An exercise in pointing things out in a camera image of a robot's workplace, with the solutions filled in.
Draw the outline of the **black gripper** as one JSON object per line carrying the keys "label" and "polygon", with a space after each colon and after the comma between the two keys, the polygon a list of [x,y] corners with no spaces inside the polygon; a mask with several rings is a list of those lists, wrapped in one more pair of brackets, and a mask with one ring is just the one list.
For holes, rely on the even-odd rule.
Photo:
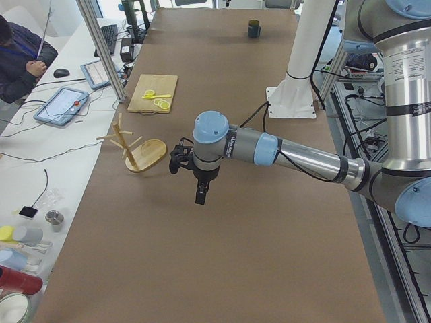
{"label": "black gripper", "polygon": [[193,175],[197,179],[197,187],[196,187],[196,195],[195,195],[195,203],[198,205],[204,205],[206,194],[207,194],[207,187],[209,186],[209,183],[217,178],[219,173],[219,168],[213,169],[213,170],[202,170],[197,168],[193,171]]}

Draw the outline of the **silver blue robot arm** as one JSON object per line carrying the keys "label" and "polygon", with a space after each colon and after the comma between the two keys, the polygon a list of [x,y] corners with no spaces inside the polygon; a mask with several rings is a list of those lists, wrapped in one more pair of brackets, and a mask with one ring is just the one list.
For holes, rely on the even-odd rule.
{"label": "silver blue robot arm", "polygon": [[205,202],[222,158],[283,165],[344,185],[420,227],[430,226],[430,2],[350,1],[345,36],[383,54],[388,155],[348,159],[201,113],[193,137],[195,201]]}

